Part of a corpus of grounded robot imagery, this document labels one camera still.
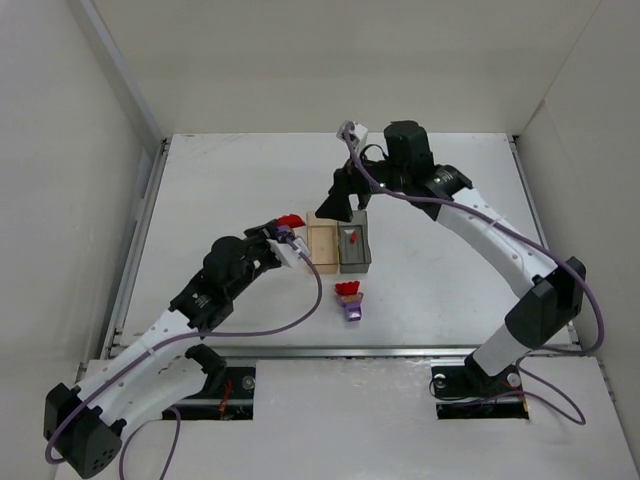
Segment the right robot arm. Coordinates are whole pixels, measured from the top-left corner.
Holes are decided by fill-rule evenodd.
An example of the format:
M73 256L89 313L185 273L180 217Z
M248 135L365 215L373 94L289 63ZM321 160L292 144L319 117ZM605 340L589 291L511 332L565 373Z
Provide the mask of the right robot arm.
M337 137L349 158L335 170L316 215L350 222L352 196L359 209L375 194L402 199L458 235L503 277L518 301L457 374L465 395L486 395L517 360L543 347L581 311L586 268L575 257L555 259L503 222L466 175L435 162L428 134L416 121L395 121L383 136L386 151L382 159L371 161L366 128L351 121L341 125Z

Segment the red curved lego brick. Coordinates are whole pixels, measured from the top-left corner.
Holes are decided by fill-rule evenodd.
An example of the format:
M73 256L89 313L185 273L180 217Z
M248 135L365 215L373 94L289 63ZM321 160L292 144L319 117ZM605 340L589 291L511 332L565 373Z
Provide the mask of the red curved lego brick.
M276 220L276 226L278 228L290 228L290 229L296 229L296 228L301 228L301 227L305 227L306 223L305 221L297 214L288 214L288 215L284 215L279 217Z

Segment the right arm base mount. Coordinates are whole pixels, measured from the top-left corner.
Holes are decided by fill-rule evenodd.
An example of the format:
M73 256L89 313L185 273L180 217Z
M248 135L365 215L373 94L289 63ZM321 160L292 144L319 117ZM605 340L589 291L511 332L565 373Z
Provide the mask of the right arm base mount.
M434 360L429 392L439 420L528 420L520 372L508 366L497 376L470 368L463 359Z

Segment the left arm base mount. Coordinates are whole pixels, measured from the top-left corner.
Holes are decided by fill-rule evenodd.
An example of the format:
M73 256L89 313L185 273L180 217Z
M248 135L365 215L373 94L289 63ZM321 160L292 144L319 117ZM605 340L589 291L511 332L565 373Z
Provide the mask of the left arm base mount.
M186 358L198 364L205 375L200 390L177 402L173 408L183 421L249 421L253 419L256 364L226 359L209 346L191 347Z

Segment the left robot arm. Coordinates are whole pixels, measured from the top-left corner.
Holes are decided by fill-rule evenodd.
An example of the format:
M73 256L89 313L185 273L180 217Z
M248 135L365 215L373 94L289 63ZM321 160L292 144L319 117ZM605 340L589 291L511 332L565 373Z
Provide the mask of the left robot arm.
M46 396L45 459L81 478L104 470L141 424L178 400L222 381L225 360L204 341L235 300L291 253L287 230L271 220L243 237L216 240L202 268L142 336L98 373Z

